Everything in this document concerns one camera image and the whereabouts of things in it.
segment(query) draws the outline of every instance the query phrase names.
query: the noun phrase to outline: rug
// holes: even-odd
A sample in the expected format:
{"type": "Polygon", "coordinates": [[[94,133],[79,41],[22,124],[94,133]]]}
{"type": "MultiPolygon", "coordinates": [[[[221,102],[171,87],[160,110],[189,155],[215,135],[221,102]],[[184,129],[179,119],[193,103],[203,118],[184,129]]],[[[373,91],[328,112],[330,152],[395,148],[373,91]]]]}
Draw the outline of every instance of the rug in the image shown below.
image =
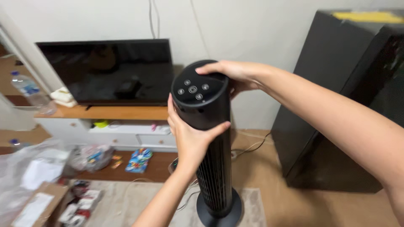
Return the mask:
{"type": "MultiPolygon", "coordinates": [[[[152,200],[163,183],[92,181],[91,189],[103,190],[103,197],[86,223],[86,227],[130,227],[136,217],[152,200]]],[[[169,227],[204,227],[196,212],[199,187],[184,195],[179,207],[189,199],[186,207],[177,211],[169,227]]],[[[236,189],[243,203],[239,227],[265,227],[266,220],[258,188],[236,189]]]]}

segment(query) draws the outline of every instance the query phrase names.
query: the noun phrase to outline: white drawer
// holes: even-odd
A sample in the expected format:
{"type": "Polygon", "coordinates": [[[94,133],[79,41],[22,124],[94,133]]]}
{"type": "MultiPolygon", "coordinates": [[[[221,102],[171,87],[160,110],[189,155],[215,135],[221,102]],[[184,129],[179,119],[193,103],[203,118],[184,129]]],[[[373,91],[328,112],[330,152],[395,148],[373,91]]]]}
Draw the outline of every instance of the white drawer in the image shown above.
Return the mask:
{"type": "Polygon", "coordinates": [[[90,123],[73,118],[35,118],[52,136],[71,144],[92,144],[90,123]]]}
{"type": "Polygon", "coordinates": [[[173,135],[138,135],[142,146],[170,146],[176,147],[173,135]]]}
{"type": "Polygon", "coordinates": [[[98,144],[116,146],[138,146],[136,134],[129,133],[92,133],[98,144]]]}

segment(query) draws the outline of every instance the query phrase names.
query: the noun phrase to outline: yellow-green object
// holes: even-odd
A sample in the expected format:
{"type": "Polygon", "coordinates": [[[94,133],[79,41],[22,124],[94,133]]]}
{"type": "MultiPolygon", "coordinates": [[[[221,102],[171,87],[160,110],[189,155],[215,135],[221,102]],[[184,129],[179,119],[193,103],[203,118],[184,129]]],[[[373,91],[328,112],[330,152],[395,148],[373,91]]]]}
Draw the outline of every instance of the yellow-green object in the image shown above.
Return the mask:
{"type": "Polygon", "coordinates": [[[94,125],[97,126],[98,128],[104,128],[108,126],[108,120],[96,120],[94,122],[94,125]]]}
{"type": "Polygon", "coordinates": [[[404,23],[404,17],[391,12],[335,12],[332,14],[340,20],[374,23],[404,23]]]}

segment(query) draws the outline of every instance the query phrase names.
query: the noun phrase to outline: black tower fan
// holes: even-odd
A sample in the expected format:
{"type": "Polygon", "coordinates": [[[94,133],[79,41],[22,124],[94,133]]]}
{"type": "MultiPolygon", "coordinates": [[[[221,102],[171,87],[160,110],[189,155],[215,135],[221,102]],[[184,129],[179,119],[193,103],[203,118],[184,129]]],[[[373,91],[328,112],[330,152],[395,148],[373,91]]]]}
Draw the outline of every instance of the black tower fan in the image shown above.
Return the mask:
{"type": "MultiPolygon", "coordinates": [[[[193,128],[208,130],[230,121],[229,78],[220,73],[198,75],[195,69],[213,60],[195,62],[171,86],[178,115],[193,128]]],[[[240,196],[231,187],[230,130],[209,145],[196,176],[201,192],[196,210],[207,226],[233,227],[241,216],[240,196]]]]}

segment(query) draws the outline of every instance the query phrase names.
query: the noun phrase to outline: water bottle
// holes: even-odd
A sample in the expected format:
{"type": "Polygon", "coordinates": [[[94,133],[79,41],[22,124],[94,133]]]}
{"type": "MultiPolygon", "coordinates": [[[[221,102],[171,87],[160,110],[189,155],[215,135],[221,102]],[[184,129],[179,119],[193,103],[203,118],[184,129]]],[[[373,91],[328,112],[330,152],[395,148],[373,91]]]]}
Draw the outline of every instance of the water bottle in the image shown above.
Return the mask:
{"type": "Polygon", "coordinates": [[[30,143],[20,143],[18,139],[12,139],[9,141],[9,143],[11,144],[11,148],[13,149],[14,152],[17,152],[23,149],[24,147],[31,146],[30,143]]]}
{"type": "Polygon", "coordinates": [[[10,140],[10,144],[14,152],[17,152],[23,148],[23,145],[18,141],[18,139],[10,140]]]}
{"type": "Polygon", "coordinates": [[[37,109],[41,114],[52,115],[56,112],[57,107],[53,101],[43,95],[35,82],[18,71],[11,72],[13,78],[11,84],[25,96],[25,98],[37,109]]]}

